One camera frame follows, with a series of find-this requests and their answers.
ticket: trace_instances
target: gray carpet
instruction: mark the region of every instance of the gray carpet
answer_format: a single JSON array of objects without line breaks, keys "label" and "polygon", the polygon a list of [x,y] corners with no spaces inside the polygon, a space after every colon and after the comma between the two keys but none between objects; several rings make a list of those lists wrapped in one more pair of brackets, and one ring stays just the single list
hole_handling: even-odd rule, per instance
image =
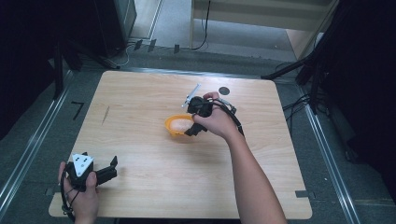
[{"label": "gray carpet", "polygon": [[[259,78],[274,72],[284,62],[219,55],[193,51],[181,51],[174,54],[172,49],[148,48],[133,51],[129,49],[130,61],[121,70],[133,68],[156,68],[208,73],[234,74],[246,78]],[[123,53],[112,58],[114,62],[123,63]],[[86,115],[89,104],[102,73],[106,71],[97,63],[84,58],[84,66],[74,74],[69,93],[52,123],[49,132],[35,156],[35,160],[15,195],[2,223],[71,223],[67,218],[51,217],[48,208],[51,196],[46,196],[45,189],[57,183],[57,172],[60,161],[67,160],[78,131]],[[287,74],[276,81],[282,105],[295,102],[300,93],[293,84],[295,72]],[[49,86],[36,100],[35,104],[17,122],[9,135],[0,142],[1,164],[4,170],[0,174],[3,185],[24,151],[27,141],[44,117],[54,92]],[[78,105],[84,106],[76,120],[73,117]],[[320,120],[334,157],[355,201],[362,223],[396,223],[396,207],[389,202],[389,195],[378,174],[365,164],[351,164],[345,160],[340,144],[329,118],[320,115]],[[306,188],[312,193],[310,202],[313,216],[308,220],[290,220],[290,223],[347,223],[335,193],[329,173],[324,164],[318,143],[313,135],[304,111],[293,116],[292,141],[302,170]],[[152,223],[149,220],[135,220],[135,223]],[[99,218],[97,223],[113,223],[113,218]],[[211,223],[210,220],[191,220],[191,223]]]}]

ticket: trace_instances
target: gray floor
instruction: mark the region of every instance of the gray floor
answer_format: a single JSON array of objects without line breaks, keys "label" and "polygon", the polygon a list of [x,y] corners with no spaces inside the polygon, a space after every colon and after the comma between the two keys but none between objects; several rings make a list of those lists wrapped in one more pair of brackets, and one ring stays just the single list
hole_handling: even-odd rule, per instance
[{"label": "gray floor", "polygon": [[[167,4],[175,2],[164,0],[163,9],[171,8]],[[166,69],[167,71],[222,73],[235,77],[259,78],[260,75],[271,74],[276,69],[279,69],[285,65],[284,62],[295,60],[292,57],[285,56],[292,55],[292,51],[287,39],[283,38],[282,35],[277,37],[281,31],[274,32],[274,36],[268,37],[268,39],[273,38],[281,42],[276,43],[276,45],[283,46],[283,49],[281,51],[274,50],[271,47],[273,44],[270,42],[261,43],[262,47],[259,49],[264,49],[267,52],[265,57],[255,56],[257,54],[254,51],[250,51],[250,49],[255,49],[254,47],[245,48],[244,45],[238,46],[236,43],[245,41],[244,36],[238,41],[238,35],[234,36],[235,39],[233,40],[229,39],[226,45],[238,48],[238,54],[244,51],[240,55],[227,52],[227,48],[221,49],[220,47],[214,52],[209,52],[210,48],[217,45],[214,42],[219,41],[219,39],[214,37],[208,39],[209,47],[205,51],[182,50],[175,54],[173,48],[166,46],[165,42],[169,41],[170,46],[173,46],[175,42],[182,45],[182,39],[185,40],[185,38],[183,35],[174,35],[174,41],[173,37],[170,38],[171,35],[166,35],[164,30],[161,30],[161,21],[163,20],[160,17],[153,33],[153,36],[158,40],[158,45],[154,51],[149,52],[148,46],[142,46],[138,50],[129,48],[129,62],[121,68],[122,70],[128,71],[136,68],[140,68],[141,71],[148,71],[147,69],[142,70],[142,68]],[[33,162],[26,176],[22,180],[5,215],[0,220],[1,223],[71,223],[67,218],[50,217],[48,208],[52,198],[45,195],[45,189],[51,188],[57,183],[59,162],[67,160],[87,113],[97,83],[105,71],[100,65],[88,58],[82,56],[82,59],[84,66],[80,72],[74,72],[64,103],[36,155],[34,155]],[[125,63],[127,55],[122,52],[111,60],[116,63]],[[293,71],[276,80],[276,87],[282,105],[295,102],[301,95],[300,87],[296,86],[293,81],[296,74]],[[51,85],[20,118],[9,135],[0,141],[0,155],[2,155],[0,161],[4,167],[3,172],[0,174],[1,186],[4,186],[11,176],[14,167],[26,149],[29,139],[46,115],[47,109],[52,102],[53,92],[53,85]],[[78,106],[71,104],[73,101],[85,103],[75,120],[73,120],[73,117],[77,113]],[[348,162],[344,156],[344,146],[332,126],[331,117],[318,114],[318,118],[331,147],[337,167],[356,206],[361,223],[396,223],[396,206],[390,199],[379,174],[366,164]],[[318,141],[303,110],[294,115],[292,127],[291,137],[297,159],[306,188],[311,193],[310,202],[313,208],[313,216],[308,220],[290,220],[289,223],[347,223],[319,149]],[[113,218],[98,219],[98,223],[113,223],[113,221]],[[142,222],[141,220],[135,220],[134,223]],[[211,222],[210,220],[191,220],[191,223]]]}]

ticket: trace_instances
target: black dot on white plate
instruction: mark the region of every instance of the black dot on white plate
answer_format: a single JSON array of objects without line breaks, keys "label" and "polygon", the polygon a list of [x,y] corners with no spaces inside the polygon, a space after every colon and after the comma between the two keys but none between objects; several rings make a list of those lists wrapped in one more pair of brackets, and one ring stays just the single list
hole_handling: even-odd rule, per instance
[{"label": "black dot on white plate", "polygon": [[230,94],[230,90],[227,87],[220,87],[219,93],[221,95],[228,95],[228,94]]}]

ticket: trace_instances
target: forearm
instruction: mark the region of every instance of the forearm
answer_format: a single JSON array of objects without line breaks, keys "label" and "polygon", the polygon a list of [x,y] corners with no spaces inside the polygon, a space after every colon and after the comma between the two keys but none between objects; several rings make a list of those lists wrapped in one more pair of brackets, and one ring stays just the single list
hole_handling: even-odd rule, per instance
[{"label": "forearm", "polygon": [[233,162],[235,198],[243,223],[286,223],[274,190],[241,134],[225,138]]}]

